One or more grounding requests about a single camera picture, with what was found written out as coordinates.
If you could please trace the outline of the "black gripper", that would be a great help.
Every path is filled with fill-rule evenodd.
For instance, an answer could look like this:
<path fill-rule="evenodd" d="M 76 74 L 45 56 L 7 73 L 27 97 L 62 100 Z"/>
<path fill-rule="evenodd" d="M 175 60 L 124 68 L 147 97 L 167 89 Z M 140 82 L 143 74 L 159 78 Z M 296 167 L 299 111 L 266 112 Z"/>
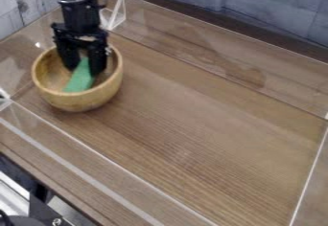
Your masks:
<path fill-rule="evenodd" d="M 54 42 L 66 68 L 80 64 L 80 49 L 89 52 L 90 73 L 96 77 L 106 69 L 106 38 L 101 28 L 100 0 L 60 0 L 64 22 L 54 22 Z"/>

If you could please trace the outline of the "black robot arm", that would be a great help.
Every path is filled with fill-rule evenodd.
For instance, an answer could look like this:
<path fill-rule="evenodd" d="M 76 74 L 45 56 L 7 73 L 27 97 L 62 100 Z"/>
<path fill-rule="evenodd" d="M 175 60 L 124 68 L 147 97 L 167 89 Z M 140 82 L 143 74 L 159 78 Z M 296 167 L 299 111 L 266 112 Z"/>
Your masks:
<path fill-rule="evenodd" d="M 101 27 L 101 9 L 106 3 L 101 4 L 100 0 L 60 0 L 65 22 L 51 24 L 65 66 L 73 71 L 81 62 L 80 50 L 86 50 L 93 77 L 106 68 L 109 33 Z"/>

